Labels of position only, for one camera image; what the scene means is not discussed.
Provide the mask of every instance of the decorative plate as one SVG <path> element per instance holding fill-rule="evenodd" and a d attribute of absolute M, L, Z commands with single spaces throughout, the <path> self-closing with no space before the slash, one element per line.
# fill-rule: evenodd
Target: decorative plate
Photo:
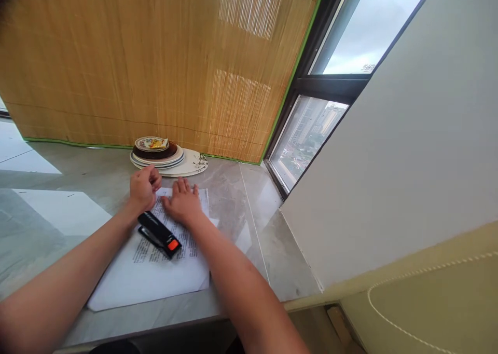
<path fill-rule="evenodd" d="M 161 151 L 168 147 L 168 139 L 146 136 L 135 141 L 135 146 L 143 151 Z"/>
<path fill-rule="evenodd" d="M 161 158 L 161 159 L 141 158 L 134 153 L 133 153 L 133 158 L 147 165 L 165 165 L 177 161 L 178 159 L 180 159 L 182 155 L 183 155 L 183 149 L 181 146 L 177 145 L 175 154 L 173 154 L 168 158 Z"/>
<path fill-rule="evenodd" d="M 178 174 L 183 176 L 184 174 L 204 170 L 208 166 L 208 160 L 199 152 L 190 149 L 183 149 L 183 152 L 185 153 L 185 158 L 182 163 L 167 169 L 158 168 L 159 173 L 161 175 Z"/>
<path fill-rule="evenodd" d="M 161 151 L 143 151 L 136 146 L 133 147 L 133 154 L 144 159 L 165 159 L 173 156 L 176 153 L 177 146 L 173 141 L 168 141 L 168 147 Z"/>

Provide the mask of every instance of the building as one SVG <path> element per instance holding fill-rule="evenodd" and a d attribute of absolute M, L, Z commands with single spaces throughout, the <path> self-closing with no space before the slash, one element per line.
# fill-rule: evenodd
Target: building
<path fill-rule="evenodd" d="M 306 137 L 309 135 L 312 128 L 316 126 L 318 118 L 327 106 L 327 102 L 323 100 L 316 101 L 316 99 L 313 98 L 302 98 L 302 101 L 303 102 L 299 104 L 299 107 L 302 107 L 302 111 L 300 115 L 298 115 L 296 121 L 297 126 L 289 137 L 290 143 L 294 145 L 302 144 L 306 140 Z"/>

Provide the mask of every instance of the stack of papers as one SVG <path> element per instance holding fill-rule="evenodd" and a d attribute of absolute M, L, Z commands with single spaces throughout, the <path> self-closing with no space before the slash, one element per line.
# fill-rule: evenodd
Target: stack of papers
<path fill-rule="evenodd" d="M 168 260 L 150 242 L 133 230 L 126 245 L 107 268 L 88 300 L 93 311 L 154 301 L 209 287 L 209 268 L 191 234 L 164 211 L 161 196 L 172 195 L 171 188 L 157 191 L 151 212 L 176 236 L 182 249 Z M 208 210 L 208 192 L 199 190 L 202 210 Z"/>

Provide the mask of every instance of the window glass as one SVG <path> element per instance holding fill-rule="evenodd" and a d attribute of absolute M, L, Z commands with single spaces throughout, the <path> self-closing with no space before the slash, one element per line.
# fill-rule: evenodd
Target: window glass
<path fill-rule="evenodd" d="M 287 191 L 296 184 L 347 108 L 342 103 L 299 96 L 270 157 Z"/>
<path fill-rule="evenodd" d="M 311 74 L 369 74 L 420 0 L 344 0 Z"/>

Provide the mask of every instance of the plate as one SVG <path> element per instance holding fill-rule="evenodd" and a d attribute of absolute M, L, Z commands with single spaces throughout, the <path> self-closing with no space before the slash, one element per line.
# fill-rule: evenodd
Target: plate
<path fill-rule="evenodd" d="M 184 159 L 176 166 L 161 169 L 159 168 L 159 174 L 167 177 L 177 177 L 177 176 L 191 176 L 201 173 L 208 168 L 208 160 L 199 152 L 183 149 Z M 142 169 L 146 165 L 139 164 L 139 162 L 134 161 L 131 158 L 131 162 L 138 168 Z"/>
<path fill-rule="evenodd" d="M 185 154 L 185 158 L 181 164 L 175 167 L 171 167 L 168 169 L 158 169 L 160 174 L 179 174 L 184 175 L 190 172 L 196 172 L 202 170 L 205 166 L 208 165 L 208 160 L 199 152 L 183 149 Z"/>
<path fill-rule="evenodd" d="M 205 170 L 207 170 L 207 166 L 205 168 L 203 168 L 202 170 L 199 170 L 199 171 L 194 171 L 194 172 L 187 172 L 187 173 L 184 173 L 184 174 L 160 174 L 161 176 L 165 177 L 165 178 L 177 178 L 179 176 L 183 177 L 183 178 L 186 178 L 187 176 L 193 176 L 193 175 L 197 175 L 197 174 L 200 174 L 201 172 L 204 172 Z"/>
<path fill-rule="evenodd" d="M 184 159 L 185 159 L 185 155 L 181 155 L 179 159 L 172 161 L 168 164 L 155 165 L 155 164 L 150 164 L 147 162 L 141 162 L 141 161 L 137 160 L 136 156 L 134 156 L 133 153 L 130 154 L 130 160 L 133 162 L 134 165 L 138 165 L 141 167 L 147 167 L 149 165 L 154 165 L 157 169 L 163 169 L 163 170 L 166 170 L 168 168 L 179 165 L 180 163 L 183 162 Z"/>
<path fill-rule="evenodd" d="M 144 159 L 165 159 L 169 158 L 176 153 L 177 146 L 174 142 L 169 141 L 168 147 L 161 151 L 143 151 L 136 146 L 133 147 L 133 154 L 139 158 Z"/>
<path fill-rule="evenodd" d="M 183 149 L 181 146 L 176 145 L 176 152 L 172 156 L 168 158 L 161 158 L 161 159 L 147 159 L 147 158 L 141 158 L 135 154 L 133 154 L 133 158 L 141 162 L 143 164 L 147 165 L 167 165 L 170 163 L 173 163 L 181 158 L 181 156 L 184 154 Z"/>
<path fill-rule="evenodd" d="M 139 166 L 139 165 L 136 165 L 135 163 L 133 163 L 135 165 L 135 167 L 139 168 L 139 169 L 143 169 L 144 167 L 142 166 Z M 167 173 L 160 173 L 161 176 L 165 177 L 165 178 L 177 178 L 179 176 L 182 176 L 184 178 L 188 177 L 188 176 L 193 176 L 193 175 L 197 175 L 197 174 L 200 174 L 201 172 L 204 172 L 205 170 L 207 170 L 208 167 L 207 166 L 204 166 L 201 170 L 198 170 L 198 171 L 193 171 L 193 172 L 187 172 L 187 173 L 183 173 L 183 174 L 167 174 Z"/>
<path fill-rule="evenodd" d="M 168 139 L 146 136 L 135 141 L 135 146 L 143 151 L 162 151 L 168 147 Z"/>

